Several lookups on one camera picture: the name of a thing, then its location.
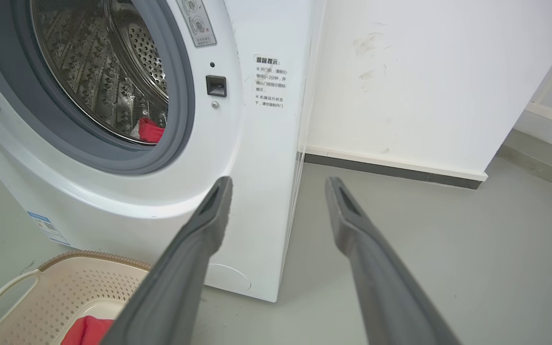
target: beige plastic basket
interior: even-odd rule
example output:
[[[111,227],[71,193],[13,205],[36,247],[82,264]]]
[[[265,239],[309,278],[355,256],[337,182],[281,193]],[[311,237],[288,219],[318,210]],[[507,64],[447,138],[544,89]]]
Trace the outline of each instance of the beige plastic basket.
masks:
[[[117,255],[76,251],[52,258],[0,288],[33,286],[0,319],[0,344],[60,344],[84,316],[116,319],[151,266]]]

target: red cloth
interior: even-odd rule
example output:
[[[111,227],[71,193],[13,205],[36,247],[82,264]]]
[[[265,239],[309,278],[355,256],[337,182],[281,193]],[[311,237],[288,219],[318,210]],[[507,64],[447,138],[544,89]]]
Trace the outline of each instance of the red cloth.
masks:
[[[69,329],[61,345],[99,345],[113,322],[114,320],[96,319],[93,316],[81,317]]]
[[[140,118],[140,139],[147,142],[159,142],[165,129],[147,117]]]

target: front-loading washing machine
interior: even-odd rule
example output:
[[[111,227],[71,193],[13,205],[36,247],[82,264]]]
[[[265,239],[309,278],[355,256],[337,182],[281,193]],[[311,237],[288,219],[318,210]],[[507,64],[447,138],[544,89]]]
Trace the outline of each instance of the front-loading washing machine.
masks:
[[[323,9],[0,0],[0,179],[51,240],[151,263],[230,175],[206,284],[275,301]]]

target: floor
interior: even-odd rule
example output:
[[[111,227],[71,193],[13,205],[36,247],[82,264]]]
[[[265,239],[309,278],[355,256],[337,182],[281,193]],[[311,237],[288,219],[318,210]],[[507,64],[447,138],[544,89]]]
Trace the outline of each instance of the floor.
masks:
[[[202,293],[193,344],[365,344],[333,243],[324,180],[340,176],[465,345],[552,344],[552,185],[502,159],[479,190],[306,164],[277,303]],[[0,286],[68,248],[0,182]]]

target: washing machine door opening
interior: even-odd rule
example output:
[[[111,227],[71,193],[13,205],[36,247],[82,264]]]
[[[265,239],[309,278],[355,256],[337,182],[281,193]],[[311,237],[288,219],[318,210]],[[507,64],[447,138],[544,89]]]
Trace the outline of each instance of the washing machine door opening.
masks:
[[[81,163],[159,170],[184,150],[195,115],[171,11],[167,0],[0,0],[0,92]]]

